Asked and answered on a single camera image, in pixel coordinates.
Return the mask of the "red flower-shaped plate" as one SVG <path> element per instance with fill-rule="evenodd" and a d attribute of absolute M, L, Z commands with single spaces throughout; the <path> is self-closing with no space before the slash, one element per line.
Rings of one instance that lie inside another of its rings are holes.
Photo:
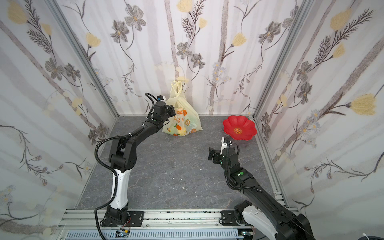
<path fill-rule="evenodd" d="M 238 141 L 250 141 L 258 133 L 255 123 L 245 116 L 229 116 L 223 126 L 224 132 Z"/>

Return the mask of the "yellow plastic bag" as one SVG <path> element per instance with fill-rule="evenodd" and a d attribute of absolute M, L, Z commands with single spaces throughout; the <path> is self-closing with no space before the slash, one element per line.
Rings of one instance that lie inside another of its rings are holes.
<path fill-rule="evenodd" d="M 181 81 L 172 82 L 170 98 L 166 100 L 166 104 L 174 107 L 176 115 L 170 117 L 170 122 L 163 127 L 164 133 L 173 136 L 186 136 L 203 129 L 198 113 L 185 97 Z"/>

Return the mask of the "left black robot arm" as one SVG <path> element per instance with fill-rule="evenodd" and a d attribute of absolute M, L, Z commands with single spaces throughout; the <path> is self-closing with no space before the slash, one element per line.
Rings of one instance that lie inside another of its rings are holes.
<path fill-rule="evenodd" d="M 97 226 L 123 227 L 128 225 L 131 220 L 128 211 L 128 186 L 131 171 L 137 163 L 137 147 L 144 140 L 159 132 L 169 122 L 169 118 L 175 115 L 176 111 L 172 105 L 167 105 L 165 101 L 157 101 L 138 129 L 126 135 L 110 137 L 97 144 L 95 159 L 113 174 L 111 199 L 95 209 L 97 217 L 98 210 L 106 208 L 103 220 L 96 220 Z M 112 142 L 108 158 L 110 164 L 106 165 L 100 160 L 98 151 L 101 145 L 109 141 Z"/>

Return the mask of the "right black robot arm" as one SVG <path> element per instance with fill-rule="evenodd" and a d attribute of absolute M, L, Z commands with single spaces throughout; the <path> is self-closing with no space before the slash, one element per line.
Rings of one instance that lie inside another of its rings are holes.
<path fill-rule="evenodd" d="M 303 214 L 294 214 L 268 194 L 257 179 L 241 167 L 239 150 L 231 142 L 224 142 L 220 150 L 209 148 L 208 156 L 209 161 L 223 168 L 227 186 L 249 199 L 235 208 L 238 224 L 253 226 L 269 240 L 313 240 L 309 220 Z"/>

